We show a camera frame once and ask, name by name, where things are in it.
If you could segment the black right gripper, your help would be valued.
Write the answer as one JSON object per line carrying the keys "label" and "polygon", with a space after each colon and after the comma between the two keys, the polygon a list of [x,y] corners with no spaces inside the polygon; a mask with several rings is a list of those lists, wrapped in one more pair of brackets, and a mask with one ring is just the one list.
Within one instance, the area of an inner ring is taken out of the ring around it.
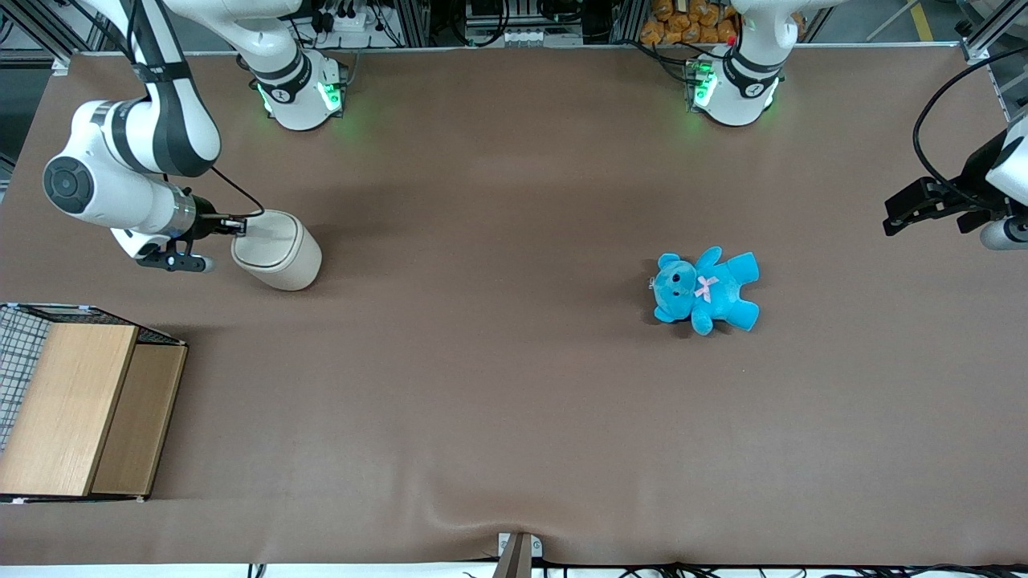
{"label": "black right gripper", "polygon": [[212,202],[191,195],[194,201],[195,219],[191,226],[191,241],[198,241],[209,234],[246,234],[245,215],[218,214]]}

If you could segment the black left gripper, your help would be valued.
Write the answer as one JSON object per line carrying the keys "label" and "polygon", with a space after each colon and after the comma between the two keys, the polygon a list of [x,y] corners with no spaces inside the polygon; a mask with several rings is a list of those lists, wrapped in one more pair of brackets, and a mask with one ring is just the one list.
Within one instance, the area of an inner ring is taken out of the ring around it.
{"label": "black left gripper", "polygon": [[1002,157],[1007,132],[1000,132],[974,151],[963,165],[955,182],[969,195],[970,207],[958,205],[958,197],[935,178],[921,178],[885,201],[886,217],[883,231],[895,237],[916,223],[947,218],[963,213],[957,219],[958,230],[969,234],[984,226],[981,234],[1014,234],[1014,200],[987,179],[993,165]]}

